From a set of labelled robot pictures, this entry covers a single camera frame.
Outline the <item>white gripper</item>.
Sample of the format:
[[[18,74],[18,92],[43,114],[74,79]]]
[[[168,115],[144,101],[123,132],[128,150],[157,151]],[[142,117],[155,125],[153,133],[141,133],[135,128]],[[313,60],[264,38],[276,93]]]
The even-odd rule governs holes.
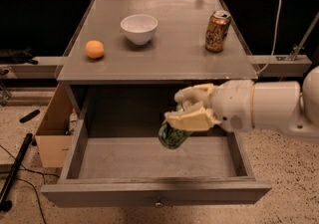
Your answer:
[[[253,86],[250,80],[231,80],[220,86],[200,84],[181,89],[174,95],[176,110],[166,112],[165,121],[186,131],[207,131],[216,124],[228,132],[251,130]]]

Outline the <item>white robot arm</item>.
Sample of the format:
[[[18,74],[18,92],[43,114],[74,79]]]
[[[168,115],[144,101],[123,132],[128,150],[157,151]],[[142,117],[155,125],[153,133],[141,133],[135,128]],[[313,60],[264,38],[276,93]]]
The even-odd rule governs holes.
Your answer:
[[[270,129],[294,137],[319,138],[319,68],[303,83],[230,80],[202,84],[174,95],[180,111],[166,112],[178,130],[207,131],[218,125],[227,132]]]

